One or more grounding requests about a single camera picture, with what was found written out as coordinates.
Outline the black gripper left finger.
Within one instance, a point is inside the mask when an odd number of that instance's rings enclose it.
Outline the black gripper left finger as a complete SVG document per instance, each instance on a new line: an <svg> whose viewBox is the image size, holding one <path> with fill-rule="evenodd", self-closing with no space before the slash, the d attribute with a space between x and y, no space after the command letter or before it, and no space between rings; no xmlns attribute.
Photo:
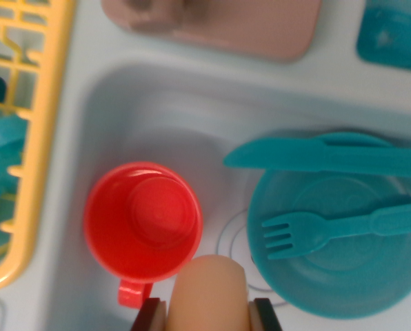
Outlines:
<svg viewBox="0 0 411 331"><path fill-rule="evenodd" d="M131 331L163 331L166 327L166 302L160 298L144 301Z"/></svg>

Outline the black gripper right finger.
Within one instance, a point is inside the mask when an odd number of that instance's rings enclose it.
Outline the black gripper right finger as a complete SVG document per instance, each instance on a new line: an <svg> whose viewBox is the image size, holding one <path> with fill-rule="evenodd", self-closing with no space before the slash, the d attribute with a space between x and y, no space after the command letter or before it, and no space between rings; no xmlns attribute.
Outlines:
<svg viewBox="0 0 411 331"><path fill-rule="evenodd" d="M282 331L269 298L255 298L248 307L251 331Z"/></svg>

